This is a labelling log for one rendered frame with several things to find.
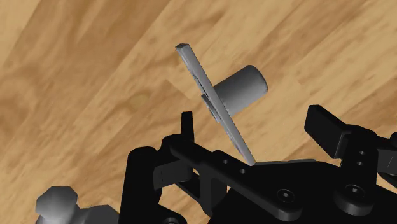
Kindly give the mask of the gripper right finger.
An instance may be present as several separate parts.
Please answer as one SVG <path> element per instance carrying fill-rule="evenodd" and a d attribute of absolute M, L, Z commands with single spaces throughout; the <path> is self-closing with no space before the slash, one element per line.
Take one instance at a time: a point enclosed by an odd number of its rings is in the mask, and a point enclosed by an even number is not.
<path fill-rule="evenodd" d="M 353 216 L 397 212 L 397 193 L 377 184 L 377 176 L 397 188 L 397 132 L 389 138 L 346 124 L 320 105 L 310 105 L 304 129 L 331 157 L 340 159 L 333 200 Z"/>

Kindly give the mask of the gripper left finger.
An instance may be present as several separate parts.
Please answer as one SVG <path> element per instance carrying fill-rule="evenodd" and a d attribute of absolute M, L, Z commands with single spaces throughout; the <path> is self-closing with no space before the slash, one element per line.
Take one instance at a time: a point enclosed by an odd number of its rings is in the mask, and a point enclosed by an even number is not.
<path fill-rule="evenodd" d="M 208 224 L 276 224 L 302 215 L 297 195 L 259 179 L 262 165 L 249 166 L 230 155 L 211 152 L 194 141 L 192 112 L 181 115 L 181 132 L 128 154 L 119 224 L 187 224 L 159 204 L 162 189 L 176 185 L 210 217 Z"/>

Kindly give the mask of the grey slab with cylinder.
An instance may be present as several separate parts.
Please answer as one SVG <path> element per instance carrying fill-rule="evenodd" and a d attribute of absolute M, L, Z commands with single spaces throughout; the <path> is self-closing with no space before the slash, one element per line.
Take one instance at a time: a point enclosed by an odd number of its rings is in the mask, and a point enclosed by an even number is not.
<path fill-rule="evenodd" d="M 222 125 L 246 163 L 254 165 L 256 160 L 232 117 L 268 92 L 267 82 L 261 72 L 256 67 L 247 65 L 213 85 L 189 44 L 178 44 L 176 51 L 202 92 L 201 98 L 214 119 Z"/>

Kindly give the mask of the grey knobbed object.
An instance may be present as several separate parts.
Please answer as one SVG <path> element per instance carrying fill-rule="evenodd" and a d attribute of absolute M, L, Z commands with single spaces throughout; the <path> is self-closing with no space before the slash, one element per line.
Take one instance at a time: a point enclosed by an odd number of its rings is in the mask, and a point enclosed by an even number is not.
<path fill-rule="evenodd" d="M 79 208 L 77 200 L 70 186 L 51 186 L 36 200 L 35 224 L 118 224 L 119 213 L 111 206 Z"/>

